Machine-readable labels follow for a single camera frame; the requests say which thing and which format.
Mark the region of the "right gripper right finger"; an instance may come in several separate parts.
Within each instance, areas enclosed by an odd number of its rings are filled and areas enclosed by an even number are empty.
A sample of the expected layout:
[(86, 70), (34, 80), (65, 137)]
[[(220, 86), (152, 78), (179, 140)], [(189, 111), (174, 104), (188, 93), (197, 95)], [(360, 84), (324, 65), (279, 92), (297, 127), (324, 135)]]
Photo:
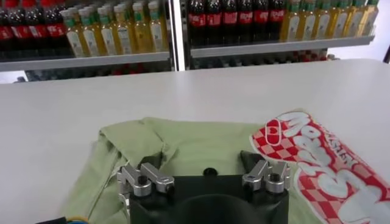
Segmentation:
[(290, 167), (288, 163), (272, 163), (260, 154), (240, 152), (240, 159), (246, 173), (242, 176), (242, 185), (249, 192), (266, 190), (272, 194), (281, 194), (289, 189)]

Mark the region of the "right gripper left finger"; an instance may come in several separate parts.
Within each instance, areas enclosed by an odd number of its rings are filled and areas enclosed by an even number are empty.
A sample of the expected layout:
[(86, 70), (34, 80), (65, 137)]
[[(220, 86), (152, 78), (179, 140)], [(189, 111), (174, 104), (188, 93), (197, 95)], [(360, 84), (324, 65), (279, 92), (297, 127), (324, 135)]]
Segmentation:
[(163, 154), (156, 153), (145, 156), (137, 167), (130, 164), (122, 166), (117, 171), (119, 194), (129, 197), (147, 197), (153, 191), (172, 196), (175, 193), (175, 179), (161, 173)]

